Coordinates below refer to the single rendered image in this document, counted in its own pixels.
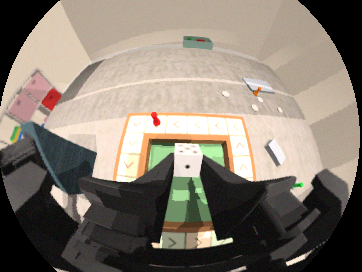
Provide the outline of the white die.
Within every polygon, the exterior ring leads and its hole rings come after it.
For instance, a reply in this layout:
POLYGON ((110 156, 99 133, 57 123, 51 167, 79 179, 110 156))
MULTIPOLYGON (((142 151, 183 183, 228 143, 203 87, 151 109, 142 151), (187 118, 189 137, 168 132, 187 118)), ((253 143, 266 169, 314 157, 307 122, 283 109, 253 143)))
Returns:
POLYGON ((198 177, 202 159, 198 144, 174 144, 174 176, 198 177))

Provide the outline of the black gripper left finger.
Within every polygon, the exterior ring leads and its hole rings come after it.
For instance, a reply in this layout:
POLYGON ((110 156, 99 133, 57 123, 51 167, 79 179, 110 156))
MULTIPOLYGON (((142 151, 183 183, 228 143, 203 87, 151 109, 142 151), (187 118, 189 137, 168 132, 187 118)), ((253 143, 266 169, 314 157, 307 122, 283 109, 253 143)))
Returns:
POLYGON ((174 153, 133 181, 81 177, 79 187, 90 204, 142 217, 153 242, 160 244, 174 177, 174 153))

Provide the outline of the red pawn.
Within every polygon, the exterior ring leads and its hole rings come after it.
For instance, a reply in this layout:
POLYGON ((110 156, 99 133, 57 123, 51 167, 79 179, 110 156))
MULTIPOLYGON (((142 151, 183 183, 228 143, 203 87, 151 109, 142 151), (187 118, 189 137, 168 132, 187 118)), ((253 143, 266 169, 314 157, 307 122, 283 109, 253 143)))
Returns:
POLYGON ((157 113, 154 113, 154 112, 150 113, 150 117, 152 117, 154 125, 160 125, 161 124, 161 120, 158 119, 157 113))

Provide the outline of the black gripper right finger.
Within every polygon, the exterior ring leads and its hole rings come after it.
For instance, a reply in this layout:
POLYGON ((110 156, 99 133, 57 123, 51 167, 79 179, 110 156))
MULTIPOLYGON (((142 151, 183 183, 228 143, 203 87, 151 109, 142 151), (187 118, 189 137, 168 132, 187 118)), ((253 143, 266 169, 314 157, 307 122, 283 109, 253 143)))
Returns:
POLYGON ((252 213, 261 200, 293 189, 297 176, 252 181, 222 167, 204 155, 200 167, 202 188, 208 201, 217 241, 232 237, 232 232, 252 213))

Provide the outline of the green pawn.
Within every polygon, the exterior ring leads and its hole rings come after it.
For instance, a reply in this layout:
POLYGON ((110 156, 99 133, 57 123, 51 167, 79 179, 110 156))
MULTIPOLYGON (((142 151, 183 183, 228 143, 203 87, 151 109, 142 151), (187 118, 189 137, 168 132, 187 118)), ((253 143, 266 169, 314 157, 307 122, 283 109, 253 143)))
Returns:
POLYGON ((297 187, 302 188, 303 184, 302 183, 299 183, 299 184, 295 183, 295 185, 293 185, 293 188, 295 189, 297 187))

